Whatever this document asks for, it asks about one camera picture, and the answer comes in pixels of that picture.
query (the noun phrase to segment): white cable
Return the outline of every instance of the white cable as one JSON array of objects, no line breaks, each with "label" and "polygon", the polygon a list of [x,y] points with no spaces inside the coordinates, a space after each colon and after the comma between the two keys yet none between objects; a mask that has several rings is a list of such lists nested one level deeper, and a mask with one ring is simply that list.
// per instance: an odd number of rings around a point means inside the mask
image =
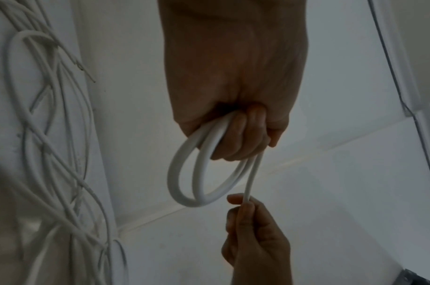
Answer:
[{"label": "white cable", "polygon": [[[12,185],[13,189],[16,192],[18,192],[27,200],[35,204],[39,209],[42,209],[45,213],[47,213],[57,222],[57,226],[51,228],[51,231],[47,235],[43,247],[41,248],[37,257],[33,260],[32,265],[30,267],[31,270],[29,271],[27,279],[25,280],[25,284],[36,284],[38,271],[41,267],[46,251],[52,240],[51,237],[56,234],[58,228],[64,228],[68,230],[72,234],[72,237],[76,238],[76,240],[80,243],[79,245],[82,246],[81,251],[83,253],[85,265],[81,266],[85,266],[85,268],[88,269],[87,276],[90,278],[88,279],[88,281],[91,283],[96,282],[96,284],[99,285],[106,284],[106,281],[104,280],[105,275],[103,274],[103,272],[101,272],[102,270],[104,270],[104,266],[99,265],[101,264],[101,262],[104,263],[105,261],[107,261],[110,283],[113,284],[111,257],[112,241],[115,241],[121,247],[125,274],[128,274],[128,267],[122,244],[120,243],[120,241],[116,239],[114,240],[111,236],[110,225],[108,224],[108,216],[106,214],[105,209],[103,208],[101,201],[98,199],[97,195],[93,192],[89,185],[85,182],[91,157],[90,146],[93,122],[92,108],[88,98],[85,96],[84,92],[82,91],[82,88],[75,79],[72,70],[66,65],[66,63],[62,60],[61,56],[58,54],[58,48],[61,48],[65,52],[65,54],[71,59],[71,61],[81,70],[83,70],[93,81],[94,79],[89,74],[87,69],[83,66],[83,64],[77,59],[77,57],[72,55],[55,35],[51,27],[49,18],[45,13],[45,9],[42,6],[41,2],[39,0],[36,0],[35,2],[40,10],[43,19],[41,19],[40,16],[38,16],[34,12],[31,4],[29,4],[27,1],[25,3],[26,6],[24,6],[14,0],[0,0],[1,10],[19,31],[11,39],[7,50],[8,79],[11,87],[10,91],[14,97],[13,99],[16,103],[18,115],[23,121],[23,123],[25,123],[27,126],[25,128],[24,136],[24,149],[26,155],[25,160],[27,162],[30,175],[34,178],[33,181],[36,183],[36,186],[42,196],[40,197],[35,194],[31,189],[29,189],[21,181],[19,181],[18,178],[13,175],[13,173],[10,173],[6,168],[2,167],[1,165],[0,174],[6,178],[7,182]],[[23,15],[27,18],[27,21],[25,21],[25,18],[20,16],[19,13],[12,12],[12,9],[16,9],[18,10],[18,12],[21,11]],[[16,61],[14,61],[12,56],[13,49],[17,45],[22,45],[23,41],[30,47],[32,55],[39,62],[39,65],[46,78],[45,86],[29,108],[26,106],[26,103],[23,102],[25,96],[21,95],[22,91],[17,87],[13,76],[13,70],[15,70],[16,68]],[[52,63],[49,63],[49,61],[47,60],[45,50],[50,51],[49,54],[53,55]],[[64,108],[65,121],[68,125],[67,128],[69,130],[69,137],[73,138],[73,130],[71,127],[71,120],[69,118],[68,98],[64,94],[63,82],[65,78],[70,81],[70,86],[74,91],[74,94],[77,96],[76,89],[80,93],[80,96],[76,97],[79,101],[79,107],[81,108],[81,101],[83,101],[86,106],[87,116],[85,116],[85,114],[83,113],[83,125],[85,134],[85,165],[83,169],[79,166],[79,162],[77,161],[74,140],[71,141],[71,151],[74,166],[71,166],[68,165],[65,160],[61,158],[61,156],[56,151],[55,147],[53,146],[52,142],[49,140],[48,137],[48,132],[50,128],[54,125],[56,111],[58,108],[59,100],[61,99]],[[47,96],[51,96],[54,102],[54,106],[52,111],[49,113],[46,129],[43,131],[35,123],[33,115],[36,109],[42,104],[43,99]],[[36,144],[33,143],[33,136],[36,136],[36,138],[38,138],[39,141],[42,143],[42,166],[37,166],[37,160],[34,159],[33,149]],[[54,174],[57,171],[57,166],[61,166],[63,169],[65,169],[65,171],[73,177],[73,180],[70,180],[70,183],[73,183],[75,184],[75,186],[78,187],[76,196],[71,202],[66,201],[65,195],[62,192],[63,190],[59,187],[59,184],[57,183],[57,178]],[[41,169],[45,169],[44,175],[40,173]],[[50,183],[44,181],[46,178],[49,179]],[[78,219],[79,211],[81,208],[81,200],[83,199],[82,190],[85,190],[90,194],[90,196],[97,203],[103,214],[107,230],[106,243],[101,241],[98,237],[95,237],[88,233]],[[74,246],[77,246],[77,244],[75,242],[71,242],[71,246],[74,248]],[[96,255],[94,252],[95,250],[100,250],[101,252],[101,257],[99,261],[96,260]]]},{"label": "white cable", "polygon": [[[255,157],[240,161],[234,172],[223,183],[221,183],[220,186],[211,193],[204,194],[204,174],[206,173],[210,157],[215,151],[220,140],[223,138],[235,114],[236,112],[229,113],[222,118],[213,120],[201,126],[188,137],[174,155],[173,160],[169,165],[167,183],[171,197],[173,197],[173,199],[179,204],[187,207],[201,207],[212,203],[234,188],[238,181],[253,165],[253,169],[249,174],[248,182],[246,184],[245,194],[243,196],[243,201],[249,201],[254,177],[259,169],[263,152]],[[192,189],[195,198],[192,199],[182,193],[179,187],[179,175],[185,161],[198,146],[201,146],[201,149],[193,169]]]}]

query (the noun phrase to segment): skin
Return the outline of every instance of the skin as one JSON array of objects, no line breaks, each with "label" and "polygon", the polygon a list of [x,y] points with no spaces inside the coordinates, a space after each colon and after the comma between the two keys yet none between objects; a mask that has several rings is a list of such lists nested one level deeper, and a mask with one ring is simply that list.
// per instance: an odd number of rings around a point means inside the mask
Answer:
[{"label": "skin", "polygon": [[292,285],[290,243],[267,208],[243,194],[228,195],[233,205],[226,219],[228,237],[221,249],[234,267],[232,285]]},{"label": "skin", "polygon": [[212,159],[275,147],[307,57],[305,0],[159,0],[165,72],[185,135],[233,110]]}]

